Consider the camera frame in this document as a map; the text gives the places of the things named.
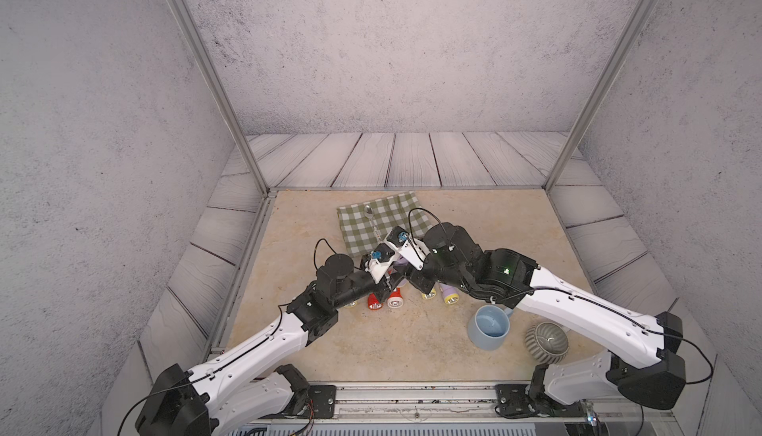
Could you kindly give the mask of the red flashlight with logo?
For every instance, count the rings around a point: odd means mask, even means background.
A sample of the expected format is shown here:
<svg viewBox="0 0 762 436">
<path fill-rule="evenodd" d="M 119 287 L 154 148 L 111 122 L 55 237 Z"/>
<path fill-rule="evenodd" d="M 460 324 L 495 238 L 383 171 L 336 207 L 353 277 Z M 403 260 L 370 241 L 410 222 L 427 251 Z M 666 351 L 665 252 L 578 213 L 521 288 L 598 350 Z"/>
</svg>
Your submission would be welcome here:
<svg viewBox="0 0 762 436">
<path fill-rule="evenodd" d="M 390 308 L 396 309 L 404 305 L 404 298 L 401 293 L 401 288 L 396 287 L 386 301 Z"/>
</svg>

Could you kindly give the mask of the purple flashlight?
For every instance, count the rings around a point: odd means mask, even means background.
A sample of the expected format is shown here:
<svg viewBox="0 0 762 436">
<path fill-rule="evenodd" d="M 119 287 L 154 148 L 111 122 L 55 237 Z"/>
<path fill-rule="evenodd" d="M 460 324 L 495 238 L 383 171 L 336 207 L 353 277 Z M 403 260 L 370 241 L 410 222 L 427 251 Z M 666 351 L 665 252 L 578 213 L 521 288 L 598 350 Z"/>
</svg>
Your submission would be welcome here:
<svg viewBox="0 0 762 436">
<path fill-rule="evenodd" d="M 400 277 L 401 279 L 404 279 L 404 277 L 406 277 L 408 273 L 408 269 L 410 266 L 411 266 L 410 263 L 408 263 L 406 259 L 400 259 L 400 261 L 395 261 L 392 267 L 390 267 L 391 277 L 394 277 L 395 279 L 398 279 L 398 277 Z"/>
<path fill-rule="evenodd" d="M 455 305 L 460 300 L 460 294 L 455 287 L 441 283 L 440 290 L 442 293 L 443 301 L 446 303 L 446 305 Z"/>
</svg>

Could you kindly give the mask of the purple flashlight bottom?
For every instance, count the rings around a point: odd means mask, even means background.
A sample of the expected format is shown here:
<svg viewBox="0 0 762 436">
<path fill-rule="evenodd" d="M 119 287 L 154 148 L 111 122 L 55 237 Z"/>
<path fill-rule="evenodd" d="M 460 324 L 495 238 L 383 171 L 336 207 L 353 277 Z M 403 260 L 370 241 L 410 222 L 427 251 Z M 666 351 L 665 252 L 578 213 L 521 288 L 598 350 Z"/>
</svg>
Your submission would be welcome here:
<svg viewBox="0 0 762 436">
<path fill-rule="evenodd" d="M 460 294 L 455 287 L 441 283 L 440 290 L 442 293 L 443 301 L 446 303 L 446 305 L 455 305 L 460 300 Z"/>
</svg>

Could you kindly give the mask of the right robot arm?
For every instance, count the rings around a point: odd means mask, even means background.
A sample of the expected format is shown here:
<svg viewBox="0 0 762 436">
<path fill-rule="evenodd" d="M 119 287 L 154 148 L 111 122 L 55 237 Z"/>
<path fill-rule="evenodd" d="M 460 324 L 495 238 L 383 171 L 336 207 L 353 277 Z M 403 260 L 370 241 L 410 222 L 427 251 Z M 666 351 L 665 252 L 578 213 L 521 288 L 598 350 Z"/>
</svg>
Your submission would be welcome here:
<svg viewBox="0 0 762 436">
<path fill-rule="evenodd" d="M 690 341 L 673 313 L 652 316 L 617 306 L 516 251 L 484 251 L 466 229 L 448 222 L 422 238 L 399 228 L 388 239 L 414 267 L 414 283 L 458 287 L 476 300 L 545 317 L 603 348 L 576 363 L 539 364 L 523 394 L 499 406 L 507 419 L 555 416 L 584 400 L 609 396 L 671 410 L 692 385 L 678 354 Z"/>
</svg>

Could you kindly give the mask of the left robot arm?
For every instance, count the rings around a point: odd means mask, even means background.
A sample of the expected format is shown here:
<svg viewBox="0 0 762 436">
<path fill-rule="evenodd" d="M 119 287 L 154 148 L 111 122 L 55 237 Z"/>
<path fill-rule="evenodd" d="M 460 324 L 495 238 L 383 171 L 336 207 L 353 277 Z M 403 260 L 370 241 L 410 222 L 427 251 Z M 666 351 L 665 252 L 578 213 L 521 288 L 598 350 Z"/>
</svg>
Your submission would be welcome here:
<svg viewBox="0 0 762 436">
<path fill-rule="evenodd" d="M 323 337 L 339 320 L 339 309 L 362 297 L 388 298 L 402 280 L 394 267 L 404 257 L 385 242 L 355 265 L 333 254 L 316 278 L 259 333 L 226 353 L 183 370 L 166 368 L 148 396 L 126 414 L 141 435 L 224 435 L 244 423 L 278 413 L 297 413 L 310 385 L 283 360 Z"/>
</svg>

